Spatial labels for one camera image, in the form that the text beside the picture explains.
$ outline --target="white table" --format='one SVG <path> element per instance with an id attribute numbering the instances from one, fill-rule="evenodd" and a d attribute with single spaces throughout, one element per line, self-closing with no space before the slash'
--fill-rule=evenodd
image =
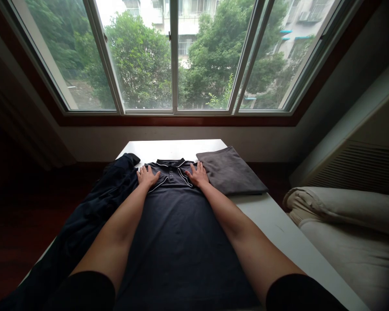
<path id="1" fill-rule="evenodd" d="M 141 163 L 136 167 L 155 162 L 157 159 L 185 158 L 197 162 L 196 153 L 217 151 L 226 147 L 222 140 L 131 141 L 118 158 L 124 153 L 134 153 L 141 159 Z M 269 194 L 231 199 L 272 243 L 305 273 L 331 292 L 348 310 L 369 310 Z"/>

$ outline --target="sleeve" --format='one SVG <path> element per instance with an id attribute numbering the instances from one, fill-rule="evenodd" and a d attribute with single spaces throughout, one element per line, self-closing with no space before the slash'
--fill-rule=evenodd
<path id="1" fill-rule="evenodd" d="M 115 288 L 102 273 L 84 271 L 68 277 L 53 293 L 43 310 L 112 310 Z"/>
<path id="2" fill-rule="evenodd" d="M 317 281 L 303 274 L 289 274 L 276 280 L 268 290 L 267 311 L 347 310 Z"/>

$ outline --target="sofa cushion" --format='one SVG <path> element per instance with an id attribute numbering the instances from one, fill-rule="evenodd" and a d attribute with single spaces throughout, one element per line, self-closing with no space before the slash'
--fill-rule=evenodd
<path id="1" fill-rule="evenodd" d="M 306 219 L 300 230 L 372 310 L 389 302 L 389 235 Z"/>
<path id="2" fill-rule="evenodd" d="M 374 192 L 297 187 L 285 196 L 289 209 L 304 206 L 327 222 L 349 223 L 389 234 L 389 196 Z"/>

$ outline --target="dark clothing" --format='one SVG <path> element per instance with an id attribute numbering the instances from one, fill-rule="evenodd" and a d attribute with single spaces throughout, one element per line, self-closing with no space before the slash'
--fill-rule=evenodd
<path id="1" fill-rule="evenodd" d="M 115 310 L 225 309 L 257 305 L 238 257 L 200 189 L 189 161 L 157 160 Z"/>
<path id="2" fill-rule="evenodd" d="M 178 293 L 170 293 L 178 300 Z M 48 301 L 45 311 L 56 310 L 106 310 L 111 311 L 115 303 L 115 290 L 110 279 L 93 271 L 80 272 L 70 276 Z M 267 311 L 328 310 L 341 311 L 345 307 L 324 287 L 309 276 L 290 274 L 275 281 L 269 288 L 266 299 Z M 169 306 L 155 310 L 181 310 Z"/>
<path id="3" fill-rule="evenodd" d="M 233 147 L 196 154 L 209 181 L 224 195 L 263 194 L 268 188 Z"/>
<path id="4" fill-rule="evenodd" d="M 43 308 L 77 266 L 105 222 L 138 185 L 134 163 L 132 156 L 124 154 L 104 171 L 29 276 L 0 302 L 0 310 Z"/>

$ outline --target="wooden floor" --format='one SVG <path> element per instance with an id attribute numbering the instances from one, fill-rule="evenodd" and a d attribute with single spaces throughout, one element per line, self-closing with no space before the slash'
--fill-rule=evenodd
<path id="1" fill-rule="evenodd" d="M 9 185 L 0 193 L 0 299 L 14 290 L 90 192 L 104 163 L 76 164 Z M 285 164 L 250 163 L 281 206 Z"/>

